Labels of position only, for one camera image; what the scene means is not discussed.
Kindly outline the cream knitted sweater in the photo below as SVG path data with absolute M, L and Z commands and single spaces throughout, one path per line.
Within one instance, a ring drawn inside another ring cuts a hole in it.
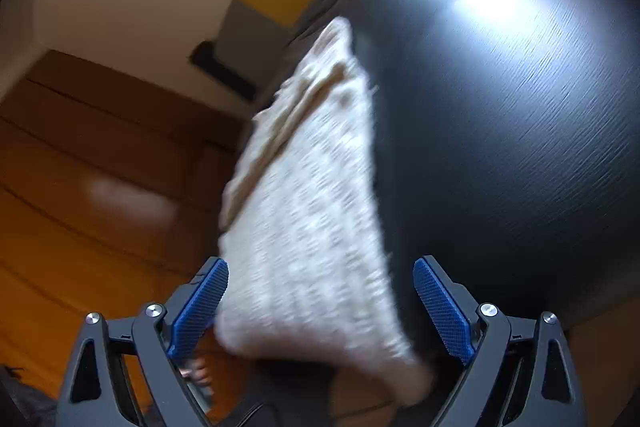
M 239 357 L 359 369 L 415 405 L 434 376 L 398 317 L 373 191 L 372 105 L 352 28 L 337 17 L 255 115 L 224 189 L 229 285 L 215 333 Z

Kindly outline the black post behind cushion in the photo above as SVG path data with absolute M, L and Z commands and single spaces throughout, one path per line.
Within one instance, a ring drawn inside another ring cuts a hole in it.
M 254 102 L 257 95 L 257 89 L 254 84 L 219 62 L 215 56 L 215 48 L 215 41 L 202 41 L 191 52 L 189 56 L 190 63 L 201 72 L 204 72 L 204 74 L 212 77 L 213 80 L 220 82 L 224 87 L 239 95 L 244 101 Z

